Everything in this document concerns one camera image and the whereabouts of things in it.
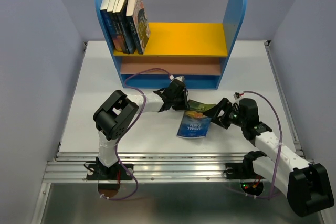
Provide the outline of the Animal Farm book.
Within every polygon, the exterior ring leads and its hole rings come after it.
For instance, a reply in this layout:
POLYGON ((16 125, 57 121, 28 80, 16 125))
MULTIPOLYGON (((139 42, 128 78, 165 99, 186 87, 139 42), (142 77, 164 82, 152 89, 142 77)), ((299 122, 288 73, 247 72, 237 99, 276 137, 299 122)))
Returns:
POLYGON ((211 118, 203 113, 212 109, 216 104, 205 104, 189 100, 189 110, 185 110, 177 137, 186 139, 205 138, 211 123, 211 118))

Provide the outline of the Little Women book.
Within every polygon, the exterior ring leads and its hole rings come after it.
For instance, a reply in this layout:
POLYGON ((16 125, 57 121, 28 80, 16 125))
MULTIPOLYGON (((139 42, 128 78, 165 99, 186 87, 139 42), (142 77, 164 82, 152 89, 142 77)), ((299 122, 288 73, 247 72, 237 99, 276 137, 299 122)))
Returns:
POLYGON ((145 53, 146 46, 151 36, 143 0, 128 0, 126 19, 129 23, 137 51, 142 55, 145 53))

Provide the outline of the Nineteen Eighty-Four book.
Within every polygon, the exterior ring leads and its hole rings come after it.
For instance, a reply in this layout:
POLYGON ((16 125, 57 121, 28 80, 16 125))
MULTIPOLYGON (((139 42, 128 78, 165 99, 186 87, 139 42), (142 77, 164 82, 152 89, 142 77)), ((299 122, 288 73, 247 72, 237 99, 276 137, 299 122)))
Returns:
POLYGON ((127 12, 127 5, 128 5, 128 0, 124 0, 123 2, 123 7, 122 7, 122 12, 121 12, 121 21, 123 22, 124 26, 124 35, 125 39, 128 45, 129 53, 128 54, 133 54, 136 50, 135 43, 133 41, 133 37, 131 34, 131 29, 129 27, 127 18, 126 18, 126 12, 127 12))

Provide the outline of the A Tale of Two Cities book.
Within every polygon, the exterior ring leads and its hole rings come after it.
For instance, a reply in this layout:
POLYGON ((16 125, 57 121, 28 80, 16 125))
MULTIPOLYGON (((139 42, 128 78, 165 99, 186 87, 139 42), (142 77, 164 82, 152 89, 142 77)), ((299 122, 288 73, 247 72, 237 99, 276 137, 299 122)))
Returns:
POLYGON ((115 16, 113 14, 115 3, 116 0, 109 0, 107 7, 107 14, 110 18, 110 35, 116 51, 122 51, 123 42, 119 33, 118 21, 115 19, 115 16))

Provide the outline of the Jane Eyre book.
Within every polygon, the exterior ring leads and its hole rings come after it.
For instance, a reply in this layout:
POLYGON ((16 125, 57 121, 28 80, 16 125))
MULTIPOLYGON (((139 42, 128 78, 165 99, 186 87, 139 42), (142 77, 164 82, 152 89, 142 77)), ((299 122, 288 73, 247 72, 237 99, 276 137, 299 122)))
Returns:
POLYGON ((110 38, 112 40, 115 50, 120 50, 121 46, 117 39, 116 29, 114 27, 111 16, 108 13, 109 2, 110 0, 102 0, 101 6, 100 6, 100 13, 103 17, 104 23, 107 27, 108 33, 110 35, 110 38))

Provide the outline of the Three Days to See book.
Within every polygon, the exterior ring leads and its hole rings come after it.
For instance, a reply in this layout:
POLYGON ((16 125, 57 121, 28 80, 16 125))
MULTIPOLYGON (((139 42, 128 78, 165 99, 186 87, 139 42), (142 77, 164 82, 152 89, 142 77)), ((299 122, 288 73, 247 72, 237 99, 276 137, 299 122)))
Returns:
POLYGON ((121 12, 122 12, 122 7, 123 7, 123 2, 124 0, 115 0, 114 1, 114 6, 113 6, 113 17, 116 22, 116 32, 117 32, 117 38, 120 44, 120 51, 123 52, 124 54, 129 53, 128 45, 125 39, 124 35, 124 26, 123 22, 121 21, 121 12))

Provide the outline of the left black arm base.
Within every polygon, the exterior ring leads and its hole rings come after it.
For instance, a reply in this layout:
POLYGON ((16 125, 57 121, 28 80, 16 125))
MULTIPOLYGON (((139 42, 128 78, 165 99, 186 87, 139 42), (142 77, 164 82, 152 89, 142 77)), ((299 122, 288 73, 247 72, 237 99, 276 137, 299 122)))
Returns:
POLYGON ((99 162, 85 162, 83 166, 87 172, 86 180, 110 180, 118 182, 132 180, 131 175, 120 165, 120 163, 115 163, 108 168, 99 162))

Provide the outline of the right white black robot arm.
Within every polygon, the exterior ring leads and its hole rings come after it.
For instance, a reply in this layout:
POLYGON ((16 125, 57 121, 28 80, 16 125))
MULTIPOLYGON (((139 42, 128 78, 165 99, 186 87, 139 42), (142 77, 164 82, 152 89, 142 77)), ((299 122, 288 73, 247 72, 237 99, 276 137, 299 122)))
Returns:
POLYGON ((231 125, 240 127, 244 138, 257 148, 245 154, 242 162, 226 164, 227 179, 254 179, 257 176, 267 179, 272 188, 286 196, 291 209, 299 217, 334 206, 326 168, 320 163, 307 161, 283 144, 259 119, 255 100, 242 98, 231 103, 223 98, 204 115, 225 129, 231 125))

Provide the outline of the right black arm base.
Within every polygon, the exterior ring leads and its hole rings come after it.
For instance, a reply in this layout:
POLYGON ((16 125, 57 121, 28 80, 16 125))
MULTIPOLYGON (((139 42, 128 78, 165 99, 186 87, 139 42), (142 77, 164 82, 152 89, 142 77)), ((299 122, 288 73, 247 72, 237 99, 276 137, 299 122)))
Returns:
POLYGON ((247 163, 226 163, 224 170, 221 171, 221 174, 224 178, 229 180, 255 179, 258 176, 271 180, 273 170, 270 165, 259 161, 252 161, 247 163))

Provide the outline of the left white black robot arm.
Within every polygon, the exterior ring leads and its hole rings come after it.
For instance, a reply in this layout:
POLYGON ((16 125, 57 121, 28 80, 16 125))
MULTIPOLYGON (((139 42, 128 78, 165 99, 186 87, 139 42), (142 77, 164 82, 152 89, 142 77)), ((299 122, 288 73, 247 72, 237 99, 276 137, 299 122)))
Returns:
POLYGON ((99 173, 106 179, 116 175, 117 141, 125 135, 136 115, 141 112, 163 112, 170 109, 178 111, 188 108, 183 76, 172 78, 168 87, 148 94, 126 95, 121 90, 116 90, 93 115, 99 135, 99 153, 96 158, 99 173))

